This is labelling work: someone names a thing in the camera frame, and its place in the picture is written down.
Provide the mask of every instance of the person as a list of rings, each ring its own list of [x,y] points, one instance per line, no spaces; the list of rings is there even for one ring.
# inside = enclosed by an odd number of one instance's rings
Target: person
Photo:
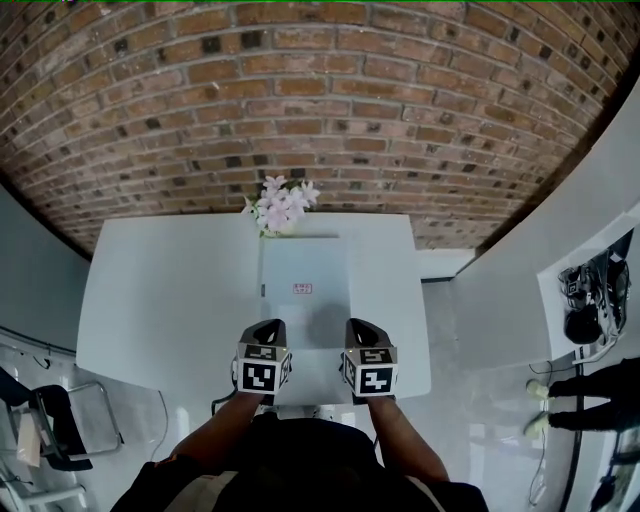
[[[112,510],[488,512],[476,487],[450,482],[392,398],[367,401],[384,467],[353,427],[273,412],[254,418],[263,398],[236,393],[169,458],[146,463]]]
[[[537,437],[547,427],[566,430],[613,430],[623,432],[640,425],[640,401],[637,398],[637,379],[640,358],[623,359],[591,375],[554,382],[551,387],[537,380],[527,382],[527,391],[547,400],[560,396],[591,396],[608,398],[609,402],[576,412],[538,414],[525,428],[525,435]]]

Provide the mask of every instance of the red label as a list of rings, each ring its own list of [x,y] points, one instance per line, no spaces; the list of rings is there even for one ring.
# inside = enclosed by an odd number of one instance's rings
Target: red label
[[[298,283],[293,285],[293,293],[295,294],[304,294],[309,295],[313,291],[313,286],[311,283]]]

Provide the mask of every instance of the gray floor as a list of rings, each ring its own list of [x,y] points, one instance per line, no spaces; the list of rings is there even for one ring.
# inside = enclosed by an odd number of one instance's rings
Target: gray floor
[[[447,283],[424,286],[425,307],[431,346],[432,392],[400,401],[400,406],[423,437],[442,457],[450,476],[457,481],[480,487],[492,512],[524,512],[532,479],[542,456],[542,439],[531,441],[522,434],[526,422],[541,409],[525,391],[525,383],[534,377],[528,367],[466,372],[458,365],[457,341]],[[44,370],[30,355],[0,348],[0,365],[17,375],[28,387],[44,384],[73,386],[99,379],[109,392],[125,441],[123,450],[113,456],[96,459],[94,469],[76,474],[51,470],[46,461],[30,470],[21,463],[4,458],[12,470],[38,489],[48,490],[77,482],[88,492],[84,502],[78,498],[59,502],[65,511],[107,511],[129,487],[142,464],[158,446],[164,429],[165,414],[159,394],[108,378],[92,375],[70,364],[54,363]],[[535,367],[546,370],[545,365]],[[559,378],[570,374],[559,375]],[[209,415],[208,403],[189,403],[165,396],[169,414],[166,440],[155,459],[166,456],[189,431]],[[88,449],[109,445],[111,432],[97,394],[87,392],[74,403],[74,413]],[[553,408],[570,410],[572,401],[555,401]],[[374,436],[366,408],[339,406],[336,419],[345,421]],[[0,416],[0,428],[7,436],[6,416]],[[566,483],[573,435],[550,431],[546,436],[546,456],[539,477],[533,484],[538,510],[556,510]]]

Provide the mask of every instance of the white tabletop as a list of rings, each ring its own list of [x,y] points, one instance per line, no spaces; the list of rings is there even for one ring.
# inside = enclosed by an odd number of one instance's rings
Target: white tabletop
[[[347,241],[351,316],[378,325],[398,347],[396,395],[428,393],[429,343],[409,218],[312,213],[294,236]],[[246,215],[106,221],[82,306],[78,366],[176,394],[226,395],[240,335],[260,320],[260,251]],[[333,364],[329,352],[296,356],[278,403],[325,401],[330,394],[300,390],[309,385],[305,374],[313,381],[314,365]],[[350,400],[335,389],[334,400]]]

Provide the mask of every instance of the brick wall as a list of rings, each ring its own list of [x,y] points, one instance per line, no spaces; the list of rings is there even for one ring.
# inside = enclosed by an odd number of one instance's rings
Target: brick wall
[[[265,174],[321,209],[476,247],[563,163],[638,43],[597,3],[0,7],[2,173],[91,251],[106,218],[234,212]]]

